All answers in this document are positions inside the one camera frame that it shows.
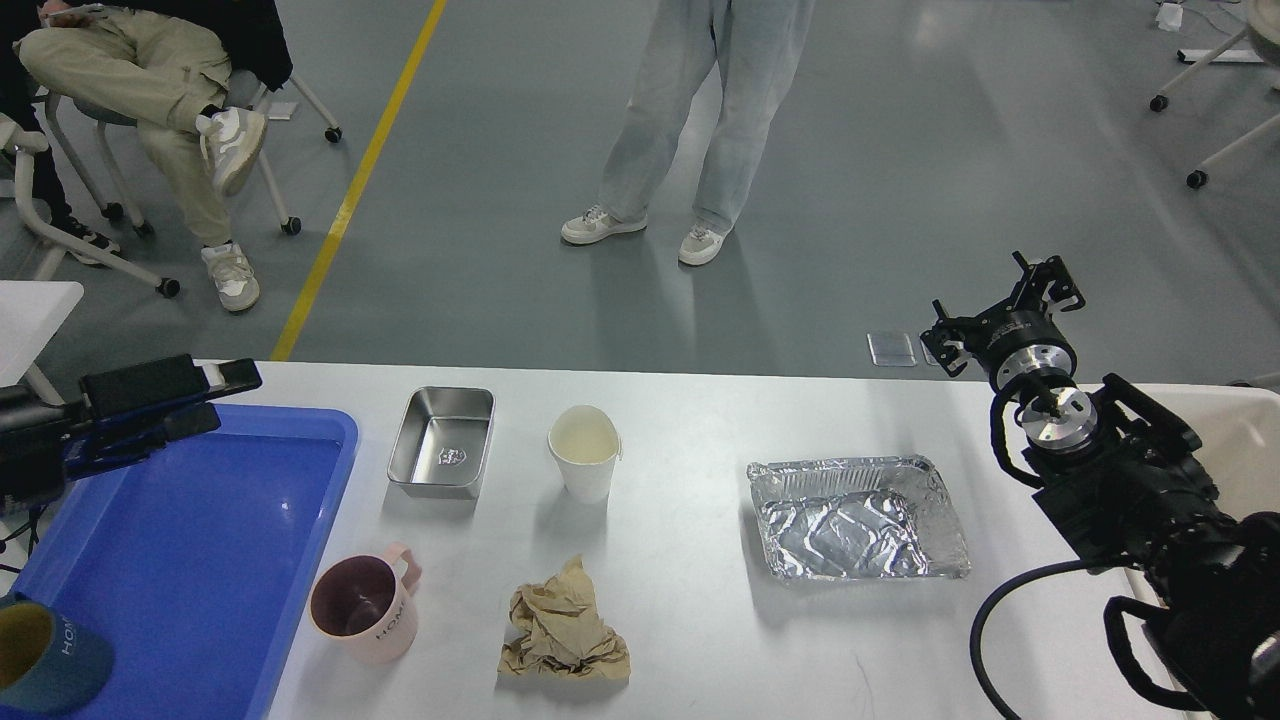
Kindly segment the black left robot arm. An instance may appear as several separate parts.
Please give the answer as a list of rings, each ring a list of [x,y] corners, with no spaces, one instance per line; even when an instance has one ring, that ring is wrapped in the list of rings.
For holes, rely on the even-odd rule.
[[[211,401],[262,384],[253,360],[197,366],[188,354],[84,375],[82,398],[54,405],[3,388],[3,515],[46,506],[68,483],[145,460],[166,443],[215,430]]]

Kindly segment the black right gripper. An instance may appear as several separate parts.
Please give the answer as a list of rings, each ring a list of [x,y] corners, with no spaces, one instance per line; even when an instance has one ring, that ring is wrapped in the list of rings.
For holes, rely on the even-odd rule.
[[[932,301],[936,320],[920,340],[948,378],[957,378],[970,364],[983,370],[996,391],[1028,377],[1074,377],[1076,354],[1052,316],[1083,309],[1083,293],[1059,255],[1028,260],[1014,251],[1012,258],[1021,278],[1007,299],[1009,310],[952,316],[940,299]]]

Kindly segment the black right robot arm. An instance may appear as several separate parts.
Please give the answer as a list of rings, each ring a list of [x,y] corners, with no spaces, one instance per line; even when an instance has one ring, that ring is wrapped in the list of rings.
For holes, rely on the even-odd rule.
[[[1146,701],[1220,719],[1275,719],[1277,710],[1277,514],[1235,519],[1196,452],[1198,434],[1117,374],[1080,388],[1076,354],[1055,313],[1085,300],[1059,256],[1015,252],[1020,278],[1006,299],[974,316],[933,302],[922,333],[950,377],[977,363],[993,391],[989,445],[1001,470],[1033,500],[1075,553],[1014,577],[972,623],[972,667],[1006,719],[982,639],[997,603],[1015,589],[1066,571],[1140,571],[1158,597],[1115,596],[1103,607],[1114,662]]]

